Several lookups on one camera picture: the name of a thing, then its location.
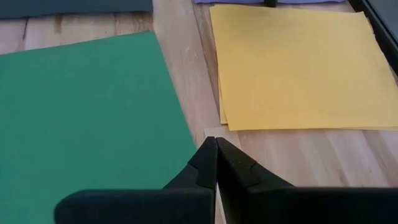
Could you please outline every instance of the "light wooden floor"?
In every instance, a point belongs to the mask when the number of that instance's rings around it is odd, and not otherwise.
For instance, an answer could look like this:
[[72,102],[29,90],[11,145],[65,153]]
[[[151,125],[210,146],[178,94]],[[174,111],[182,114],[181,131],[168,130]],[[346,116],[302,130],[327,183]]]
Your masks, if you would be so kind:
[[[299,186],[398,187],[398,133],[358,130],[229,132],[218,114],[216,51],[208,4],[154,0],[154,15],[64,15],[1,20],[0,54],[154,30],[197,146],[224,136]],[[301,6],[352,11],[348,3]],[[219,208],[217,223],[222,223]]]

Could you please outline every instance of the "wooden surface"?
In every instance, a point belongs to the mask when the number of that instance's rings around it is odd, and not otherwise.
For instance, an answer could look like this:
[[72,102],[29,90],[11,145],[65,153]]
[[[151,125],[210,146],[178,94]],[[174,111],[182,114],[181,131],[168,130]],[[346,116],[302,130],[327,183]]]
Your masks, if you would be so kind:
[[[216,51],[209,4],[154,0],[141,13],[1,20],[0,54],[154,30],[195,143],[226,136],[260,164],[298,186],[398,187],[398,133],[358,130],[229,132],[218,114]],[[347,3],[283,5],[352,12]],[[223,223],[217,208],[217,223]]]

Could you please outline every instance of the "gray object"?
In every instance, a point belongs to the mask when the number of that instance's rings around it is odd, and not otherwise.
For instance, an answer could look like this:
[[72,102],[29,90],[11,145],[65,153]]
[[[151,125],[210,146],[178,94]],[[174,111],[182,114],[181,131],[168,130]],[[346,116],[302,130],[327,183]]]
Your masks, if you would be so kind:
[[0,19],[64,13],[152,12],[152,0],[11,0],[2,1]]
[[398,0],[349,0],[355,11],[369,18],[377,42],[398,74]]

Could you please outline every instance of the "green paper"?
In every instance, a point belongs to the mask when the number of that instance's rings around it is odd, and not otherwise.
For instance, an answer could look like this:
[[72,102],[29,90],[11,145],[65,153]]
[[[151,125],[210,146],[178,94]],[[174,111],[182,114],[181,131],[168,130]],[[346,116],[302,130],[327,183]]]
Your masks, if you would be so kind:
[[0,55],[0,223],[82,189],[159,189],[195,153],[153,32]]

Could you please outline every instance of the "yellow paper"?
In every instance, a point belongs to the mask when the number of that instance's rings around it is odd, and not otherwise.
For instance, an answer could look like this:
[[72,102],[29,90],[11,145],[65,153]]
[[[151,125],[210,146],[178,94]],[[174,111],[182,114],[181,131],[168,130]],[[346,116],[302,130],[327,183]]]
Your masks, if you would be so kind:
[[230,130],[398,127],[398,90],[362,13],[210,12]]
[[[220,123],[221,124],[228,124],[228,121],[225,116],[224,111],[224,103],[223,103],[223,95],[221,94],[221,86],[220,86],[220,79],[218,79],[218,97],[220,101]],[[358,128],[340,128],[340,129],[357,129],[357,130],[370,130],[370,131],[398,131],[398,127],[358,127]]]

